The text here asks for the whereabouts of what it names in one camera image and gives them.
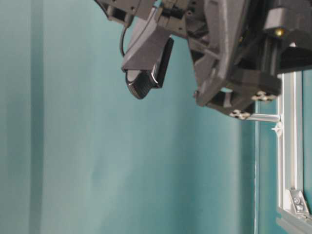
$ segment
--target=teal wall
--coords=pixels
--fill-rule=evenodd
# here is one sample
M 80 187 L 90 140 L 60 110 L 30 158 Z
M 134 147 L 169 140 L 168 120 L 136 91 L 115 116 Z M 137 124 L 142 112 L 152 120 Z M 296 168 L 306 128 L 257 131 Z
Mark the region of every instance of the teal wall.
M 1 12 L 1 233 L 253 232 L 254 123 L 196 106 L 186 41 L 137 101 L 92 0 Z
M 303 73 L 303 157 L 304 157 L 304 192 L 312 211 L 312 71 Z
M 276 103 L 262 103 L 260 112 L 263 114 L 275 114 Z M 277 225 L 277 159 L 276 159 L 276 133 L 272 130 L 275 123 L 262 122 L 257 132 L 256 140 L 259 140 L 259 234 L 286 234 Z

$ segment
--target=black cable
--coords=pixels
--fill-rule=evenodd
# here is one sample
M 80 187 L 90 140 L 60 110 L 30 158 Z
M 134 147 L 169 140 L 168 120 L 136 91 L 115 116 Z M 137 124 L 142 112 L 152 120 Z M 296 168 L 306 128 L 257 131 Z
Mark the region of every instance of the black cable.
M 120 49 L 120 53 L 121 55 L 124 57 L 125 56 L 125 52 L 123 50 L 123 41 L 125 39 L 125 34 L 127 31 L 127 27 L 123 27 L 122 32 L 121 32 L 121 36 L 120 36 L 120 41 L 119 41 L 119 49 Z

